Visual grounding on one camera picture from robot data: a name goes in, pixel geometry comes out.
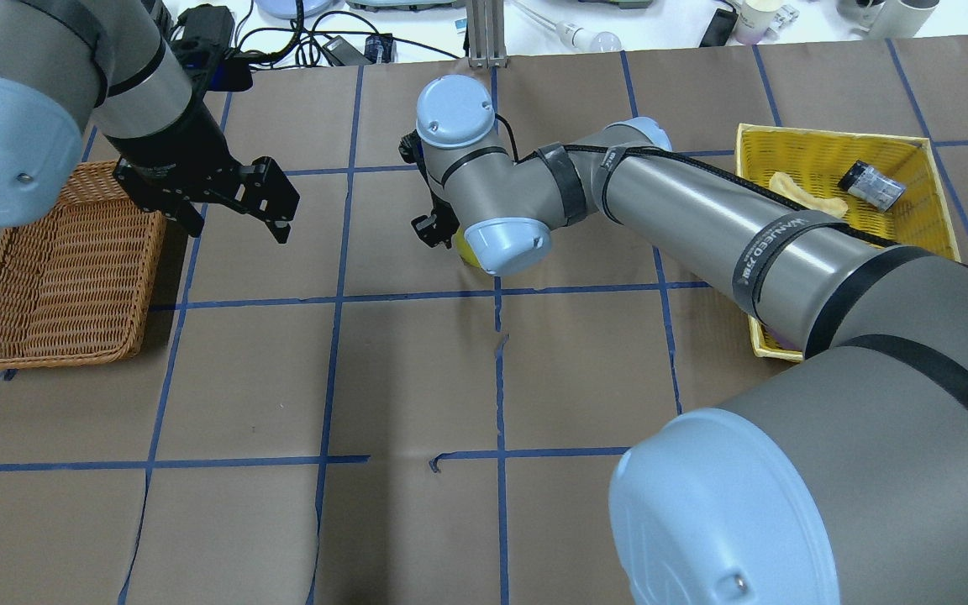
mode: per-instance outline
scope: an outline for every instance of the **black tape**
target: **black tape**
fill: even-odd
[[[585,187],[581,184],[581,177],[570,160],[561,143],[552,143],[537,149],[535,156],[539,157],[552,173],[555,185],[562,199],[562,213],[566,216],[566,226],[580,222],[588,215],[588,202],[585,199]]]
[[[887,273],[906,265],[910,260],[926,256],[933,256],[933,253],[914,245],[899,245],[866,260],[857,271],[850,273],[836,291],[831,292],[831,296],[819,311],[817,320],[813,322],[813,327],[809,330],[809,340],[806,342],[806,359],[827,351],[834,340],[834,334],[846,319],[846,314],[850,313],[869,288],[875,286]]]
[[[618,165],[622,164],[622,160],[625,160],[626,153],[629,152],[631,146],[615,145],[605,150],[603,160],[600,160],[596,172],[592,173],[592,195],[596,198],[596,203],[600,204],[600,210],[603,211],[604,215],[607,215],[607,218],[619,223],[619,225],[622,225],[622,221],[615,218],[608,207],[608,184],[611,183],[611,175],[614,175],[615,168],[618,168]]]
[[[132,88],[136,88],[139,84],[149,79],[151,74],[155,73],[155,70],[159,69],[159,64],[162,62],[162,58],[166,57],[166,42],[159,41],[159,49],[155,51],[155,54],[151,56],[147,65],[143,66],[141,70],[137,73],[132,74],[132,76],[127,77],[127,79],[118,82],[118,84],[112,85],[107,90],[107,96],[112,97],[115,95],[120,95],[120,93],[130,91]]]
[[[946,393],[968,411],[968,370],[944,353],[919,342],[889,334],[858,336],[845,341],[841,347],[868,349],[902,361],[940,388],[944,388]]]
[[[750,240],[738,257],[738,263],[734,265],[734,276],[730,280],[734,302],[743,311],[757,318],[756,304],[760,302],[760,289],[764,286],[768,269],[780,253],[800,234],[819,227],[840,224],[845,225],[846,222],[819,210],[791,212],[769,223]]]
[[[469,164],[470,161],[476,160],[476,158],[481,157],[481,155],[488,155],[492,153],[501,153],[506,155],[507,150],[500,148],[500,146],[496,146],[496,145],[491,146],[491,148],[480,148],[480,149],[472,150],[471,152],[458,158],[458,160],[454,160],[454,164],[450,165],[450,167],[447,167],[446,172],[443,172],[442,179],[439,180],[439,187],[446,187],[446,180],[450,179],[450,176],[454,175],[454,173],[457,172],[458,168],[461,168],[462,166]]]
[[[77,0],[17,0],[17,3],[28,5],[61,23],[73,32],[81,42],[92,51],[92,64],[96,66],[96,73],[100,79],[99,95],[96,107],[101,106],[107,99],[107,88],[110,84],[111,72],[114,69],[114,49],[107,30],[99,23],[84,4]]]

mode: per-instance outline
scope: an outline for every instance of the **light bulb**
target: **light bulb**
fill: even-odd
[[[592,31],[580,24],[562,22],[555,24],[555,34],[562,43],[582,53],[607,53],[612,50],[622,50],[622,41],[610,31]]]

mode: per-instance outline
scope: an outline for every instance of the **brown wicker basket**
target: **brown wicker basket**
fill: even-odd
[[[139,352],[166,219],[135,207],[114,166],[77,166],[46,217],[3,233],[0,369]]]

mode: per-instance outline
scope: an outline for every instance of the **power adapter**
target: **power adapter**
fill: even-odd
[[[395,37],[393,34],[372,34],[365,41],[365,58],[373,64],[391,64],[395,61]]]
[[[320,46],[319,51],[331,66],[372,65],[372,61],[366,59],[360,50],[341,35],[335,35],[326,45]]]

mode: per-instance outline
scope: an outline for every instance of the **cup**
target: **cup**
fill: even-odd
[[[734,24],[734,39],[742,45],[756,45],[764,39],[771,20],[775,18],[784,0],[742,0],[738,11],[738,23]]]
[[[872,22],[869,39],[913,38],[940,0],[885,0]]]

